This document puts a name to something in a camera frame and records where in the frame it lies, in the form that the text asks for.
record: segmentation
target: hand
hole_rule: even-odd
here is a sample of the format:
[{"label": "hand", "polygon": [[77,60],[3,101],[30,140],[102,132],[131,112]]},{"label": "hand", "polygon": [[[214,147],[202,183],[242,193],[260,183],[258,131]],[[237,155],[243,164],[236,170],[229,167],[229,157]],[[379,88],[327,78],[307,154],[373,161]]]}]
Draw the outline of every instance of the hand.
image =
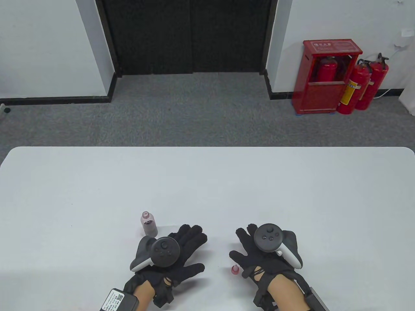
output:
[{"label": "hand", "polygon": [[125,292],[133,294],[139,285],[149,281],[156,293],[154,304],[158,307],[162,307],[166,302],[172,302],[172,287],[178,286],[184,280],[205,270],[202,263],[184,266],[189,257],[208,240],[200,226],[191,228],[189,225],[182,225],[177,233],[171,233],[168,236],[175,239],[180,246],[178,260],[166,268],[149,265],[136,272],[124,287]]},{"label": "hand", "polygon": [[250,277],[257,284],[264,273],[275,276],[283,271],[294,271],[294,268],[275,252],[266,253],[256,246],[254,234],[257,229],[256,225],[250,224],[247,227],[249,234],[242,228],[236,230],[236,235],[248,255],[244,256],[233,250],[229,253],[229,257],[244,269],[242,276]]},{"label": "hand", "polygon": [[266,253],[256,246],[254,234],[257,229],[258,227],[254,224],[248,225],[248,233],[242,228],[237,229],[236,235],[246,250],[247,256],[233,250],[229,253],[229,257],[244,269],[242,273],[244,278],[250,277],[258,285],[254,299],[255,305],[264,310],[274,310],[276,307],[273,306],[273,298],[267,292],[268,286],[275,276],[293,272],[294,268],[275,252]]}]

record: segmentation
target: small plastic bottle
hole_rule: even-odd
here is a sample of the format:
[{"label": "small plastic bottle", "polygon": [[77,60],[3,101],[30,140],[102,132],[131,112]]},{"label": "small plastic bottle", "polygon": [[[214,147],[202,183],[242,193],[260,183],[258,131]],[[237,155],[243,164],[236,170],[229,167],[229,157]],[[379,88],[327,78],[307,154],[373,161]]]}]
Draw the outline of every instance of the small plastic bottle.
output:
[{"label": "small plastic bottle", "polygon": [[155,238],[159,233],[157,231],[156,222],[154,221],[154,216],[147,211],[141,215],[141,224],[143,225],[144,233],[147,236]]},{"label": "small plastic bottle", "polygon": [[231,272],[232,272],[233,275],[239,274],[239,266],[238,265],[232,266]]}]

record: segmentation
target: pink bottle cap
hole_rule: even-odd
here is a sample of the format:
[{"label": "pink bottle cap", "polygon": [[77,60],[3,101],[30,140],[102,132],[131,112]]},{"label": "pink bottle cap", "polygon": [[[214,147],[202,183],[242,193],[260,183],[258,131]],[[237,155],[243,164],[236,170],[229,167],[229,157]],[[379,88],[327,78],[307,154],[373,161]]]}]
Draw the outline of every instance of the pink bottle cap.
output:
[{"label": "pink bottle cap", "polygon": [[234,265],[234,266],[232,266],[231,272],[232,272],[232,274],[234,274],[234,275],[239,274],[239,266],[238,266],[238,265]]}]

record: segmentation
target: red fire extinguisher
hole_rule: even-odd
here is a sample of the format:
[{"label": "red fire extinguisher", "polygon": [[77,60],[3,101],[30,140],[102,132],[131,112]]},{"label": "red fire extinguisher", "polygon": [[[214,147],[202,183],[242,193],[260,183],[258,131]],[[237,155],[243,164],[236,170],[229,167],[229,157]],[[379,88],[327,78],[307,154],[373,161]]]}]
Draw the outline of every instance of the red fire extinguisher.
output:
[{"label": "red fire extinguisher", "polygon": [[378,59],[370,63],[370,68],[372,68],[373,71],[372,77],[370,78],[369,86],[367,87],[366,92],[357,102],[356,109],[366,110],[369,108],[370,103],[381,87],[381,84],[389,71],[389,66],[385,63],[387,60],[389,60],[387,57],[383,57],[382,53],[379,53]]},{"label": "red fire extinguisher", "polygon": [[337,61],[334,56],[329,56],[321,60],[317,72],[316,82],[331,82],[334,81],[337,72]]},{"label": "red fire extinguisher", "polygon": [[347,83],[343,98],[337,107],[338,112],[341,114],[351,114],[353,112],[358,100],[366,91],[371,76],[370,61],[359,59]]}]

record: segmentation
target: black door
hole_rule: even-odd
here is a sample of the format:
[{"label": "black door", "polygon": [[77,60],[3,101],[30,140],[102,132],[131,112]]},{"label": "black door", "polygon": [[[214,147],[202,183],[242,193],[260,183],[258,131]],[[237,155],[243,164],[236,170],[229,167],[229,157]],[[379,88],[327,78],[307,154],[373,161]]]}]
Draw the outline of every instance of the black door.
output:
[{"label": "black door", "polygon": [[125,75],[191,73],[189,0],[103,0]]},{"label": "black door", "polygon": [[125,75],[260,71],[271,0],[99,1]]},{"label": "black door", "polygon": [[258,72],[271,0],[191,0],[193,70]]}]

